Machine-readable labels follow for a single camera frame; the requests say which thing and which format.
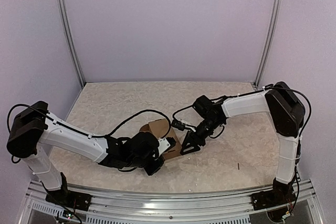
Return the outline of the brown cardboard paper box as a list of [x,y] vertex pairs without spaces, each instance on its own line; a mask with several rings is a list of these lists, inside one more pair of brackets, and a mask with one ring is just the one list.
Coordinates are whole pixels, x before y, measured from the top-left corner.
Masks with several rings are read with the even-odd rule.
[[165,137],[173,137],[176,140],[176,145],[171,148],[170,150],[167,150],[162,154],[163,158],[165,160],[173,159],[176,157],[181,156],[180,150],[181,150],[181,144],[180,141],[175,134],[175,131],[173,128],[169,128],[169,123],[167,119],[159,119],[152,122],[149,122],[148,124],[145,124],[139,129],[140,132],[149,132],[153,134],[157,139],[159,138],[165,138]]

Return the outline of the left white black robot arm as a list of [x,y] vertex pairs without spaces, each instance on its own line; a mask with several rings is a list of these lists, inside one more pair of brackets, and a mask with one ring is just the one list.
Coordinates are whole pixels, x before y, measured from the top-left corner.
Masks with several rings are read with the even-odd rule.
[[67,188],[65,175],[55,168],[43,150],[43,144],[62,148],[122,172],[143,168],[149,176],[162,167],[163,153],[173,146],[166,134],[160,138],[150,132],[119,138],[110,133],[95,135],[61,120],[48,110],[44,101],[22,104],[24,110],[12,119],[12,112],[19,106],[14,105],[7,114],[7,150],[12,157],[24,161],[46,192],[64,206],[73,201],[74,195]]

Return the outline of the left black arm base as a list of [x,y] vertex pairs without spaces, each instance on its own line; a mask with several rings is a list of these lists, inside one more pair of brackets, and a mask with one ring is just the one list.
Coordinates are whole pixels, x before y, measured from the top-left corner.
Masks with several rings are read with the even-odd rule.
[[92,196],[71,190],[48,191],[46,201],[74,210],[88,211]]

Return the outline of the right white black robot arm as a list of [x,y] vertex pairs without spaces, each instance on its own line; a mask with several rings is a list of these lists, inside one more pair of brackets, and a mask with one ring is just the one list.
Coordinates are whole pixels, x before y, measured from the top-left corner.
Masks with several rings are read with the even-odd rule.
[[188,130],[180,154],[198,152],[205,146],[206,139],[219,126],[226,125],[229,118],[268,113],[280,144],[277,173],[268,199],[273,205],[279,205],[292,194],[296,167],[301,156],[306,109],[297,96],[298,92],[291,90],[285,82],[277,82],[259,91],[224,95],[217,99],[202,95],[191,107],[203,120],[198,126]]

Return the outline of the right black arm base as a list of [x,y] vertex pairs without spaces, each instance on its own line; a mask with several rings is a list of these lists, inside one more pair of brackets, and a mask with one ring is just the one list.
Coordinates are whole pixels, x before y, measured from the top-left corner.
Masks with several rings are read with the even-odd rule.
[[293,192],[293,189],[290,189],[286,194],[280,189],[271,189],[251,195],[254,210],[272,208],[287,204],[288,202],[294,202],[295,200],[296,195]]

